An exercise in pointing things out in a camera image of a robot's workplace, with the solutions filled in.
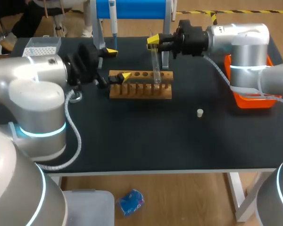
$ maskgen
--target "black table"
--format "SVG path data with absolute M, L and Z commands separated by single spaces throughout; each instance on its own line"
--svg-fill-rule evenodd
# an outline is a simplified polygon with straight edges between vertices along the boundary
M 86 38 L 62 38 L 59 55 L 75 51 Z M 21 56 L 28 39 L 19 39 L 12 56 Z M 119 54 L 106 59 L 101 75 L 109 70 L 151 70 L 146 38 L 118 38 Z M 112 39 L 106 44 L 112 47 Z M 283 62 L 271 40 L 273 63 Z M 212 56 L 223 67 L 224 56 Z M 81 102 L 70 114 L 81 133 L 78 159 L 57 175 L 119 173 L 209 172 L 272 169 L 283 162 L 283 104 L 269 110 L 243 110 L 216 69 L 201 57 L 169 58 L 174 72 L 172 100 L 109 99 L 108 90 L 94 84 L 83 88 Z M 197 109 L 203 109 L 197 118 Z M 8 113 L 0 123 L 13 120 Z M 56 160 L 70 159 L 77 142 L 67 128 L 67 148 Z

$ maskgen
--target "wooden peg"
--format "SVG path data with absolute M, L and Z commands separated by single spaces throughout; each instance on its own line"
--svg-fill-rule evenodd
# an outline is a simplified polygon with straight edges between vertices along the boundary
M 142 93 L 143 93 L 143 94 L 146 93 L 146 88 L 147 88 L 147 85 L 146 85 L 146 84 L 143 84 L 143 85 L 142 85 Z

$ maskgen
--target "cable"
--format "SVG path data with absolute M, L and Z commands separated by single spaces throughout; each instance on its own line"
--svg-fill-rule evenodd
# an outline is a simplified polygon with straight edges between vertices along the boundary
M 205 58 L 207 61 L 209 61 L 219 72 L 219 74 L 222 76 L 222 78 L 225 80 L 228 86 L 230 86 L 230 81 L 227 79 L 226 75 L 222 72 L 222 70 L 218 67 L 218 65 L 208 56 L 204 55 L 203 58 Z
M 227 79 L 227 77 L 225 76 L 225 74 L 222 72 L 222 70 L 218 67 L 218 65 L 208 56 L 204 55 L 203 58 L 205 58 L 207 61 L 209 61 L 216 69 L 217 71 L 220 73 L 220 75 L 222 76 L 222 78 L 225 80 L 225 82 L 227 83 L 228 86 L 230 86 L 230 81 Z M 279 98 L 279 97 L 275 97 L 275 96 L 265 96 L 264 93 L 262 92 L 261 89 L 261 82 L 260 82 L 260 75 L 258 78 L 258 88 L 259 88 L 259 92 L 261 94 L 261 98 L 264 98 L 266 100 L 277 100 L 281 103 L 283 103 L 283 99 Z M 247 97 L 247 98 L 258 98 L 258 96 L 248 96 L 248 95 L 243 95 L 243 97 Z
M 74 156 L 69 161 L 67 161 L 67 162 L 65 162 L 65 163 L 63 163 L 61 165 L 58 165 L 58 166 L 47 166 L 47 165 L 38 164 L 43 170 L 50 170 L 50 171 L 61 170 L 61 169 L 65 168 L 65 167 L 69 166 L 70 164 L 72 164 L 77 159 L 77 157 L 79 156 L 79 154 L 81 152 L 81 149 L 82 149 L 81 136 L 80 136 L 80 133 L 77 130 L 74 122 L 72 121 L 72 119 L 70 117 L 70 114 L 69 114 L 69 110 L 68 110 L 69 100 L 70 100 L 70 98 L 74 94 L 75 94 L 75 92 L 72 89 L 66 95 L 66 99 L 65 99 L 65 116 L 66 116 L 66 118 L 68 120 L 69 125 L 71 126 L 71 128 L 73 129 L 73 131 L 74 131 L 74 133 L 76 135 L 76 138 L 77 138 L 77 150 L 76 150 Z

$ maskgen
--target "blue object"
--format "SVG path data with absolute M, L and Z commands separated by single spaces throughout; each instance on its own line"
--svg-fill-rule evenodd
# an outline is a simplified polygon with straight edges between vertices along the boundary
M 166 0 L 117 0 L 118 19 L 165 19 Z M 98 19 L 109 19 L 108 0 L 96 1 Z
M 117 203 L 120 205 L 120 208 L 126 217 L 137 211 L 145 203 L 145 201 L 143 199 L 143 195 L 139 191 L 133 189 L 125 197 L 118 199 Z

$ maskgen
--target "orange container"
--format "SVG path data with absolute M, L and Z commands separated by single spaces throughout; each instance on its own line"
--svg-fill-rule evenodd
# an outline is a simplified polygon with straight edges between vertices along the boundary
M 231 56 L 225 56 L 225 70 L 228 80 L 231 80 Z M 273 66 L 272 61 L 270 60 L 269 56 L 267 56 L 267 66 Z M 254 98 L 246 98 L 242 97 L 238 93 L 233 92 L 235 97 L 236 103 L 240 108 L 271 108 L 277 101 L 276 100 L 265 100 L 265 99 L 254 99 Z

